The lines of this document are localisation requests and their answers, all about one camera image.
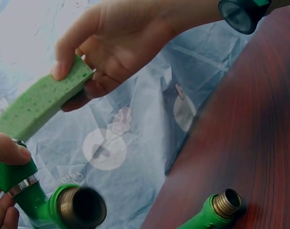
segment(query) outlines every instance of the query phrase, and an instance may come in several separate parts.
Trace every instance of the green hose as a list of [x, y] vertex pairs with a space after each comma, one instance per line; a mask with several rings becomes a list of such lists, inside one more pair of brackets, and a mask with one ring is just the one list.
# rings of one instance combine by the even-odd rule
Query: green hose
[[177, 229], [211, 229], [228, 225], [242, 206], [241, 197], [232, 189], [211, 195], [202, 210]]
[[94, 229], [105, 220], [106, 205], [95, 190], [67, 184], [48, 198], [35, 177], [37, 171], [32, 159], [24, 166], [0, 163], [1, 190], [13, 197], [34, 229]]

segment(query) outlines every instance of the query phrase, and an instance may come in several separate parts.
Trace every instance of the brass threads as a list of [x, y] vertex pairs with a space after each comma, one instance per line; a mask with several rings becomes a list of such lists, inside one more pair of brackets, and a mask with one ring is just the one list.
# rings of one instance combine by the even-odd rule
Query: brass threads
[[57, 199], [57, 211], [70, 229], [94, 229], [106, 218], [103, 198], [88, 187], [70, 187]]
[[224, 219], [230, 219], [242, 206], [241, 197], [232, 189], [226, 189], [212, 199], [215, 213]]

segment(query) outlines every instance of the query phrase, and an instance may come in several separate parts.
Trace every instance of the wrist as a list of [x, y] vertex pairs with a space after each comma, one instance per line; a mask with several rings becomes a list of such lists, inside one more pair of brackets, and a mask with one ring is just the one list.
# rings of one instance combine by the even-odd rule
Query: wrist
[[219, 0], [161, 0], [161, 16], [175, 35], [191, 28], [222, 20]]

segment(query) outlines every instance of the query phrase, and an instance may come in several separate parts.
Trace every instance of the wooden table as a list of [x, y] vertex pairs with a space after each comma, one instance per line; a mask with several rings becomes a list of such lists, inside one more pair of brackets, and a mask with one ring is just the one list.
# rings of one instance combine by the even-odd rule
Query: wooden table
[[269, 15], [209, 98], [142, 229], [175, 229], [233, 188], [233, 229], [290, 229], [290, 6]]

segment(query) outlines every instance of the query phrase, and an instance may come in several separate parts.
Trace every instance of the sponge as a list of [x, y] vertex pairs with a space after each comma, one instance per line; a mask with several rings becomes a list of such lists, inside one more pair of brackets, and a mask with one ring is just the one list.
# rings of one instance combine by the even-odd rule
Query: sponge
[[83, 89], [83, 84], [93, 74], [76, 55], [70, 73], [64, 80], [55, 81], [51, 74], [44, 76], [0, 115], [0, 132], [26, 142], [67, 100]]

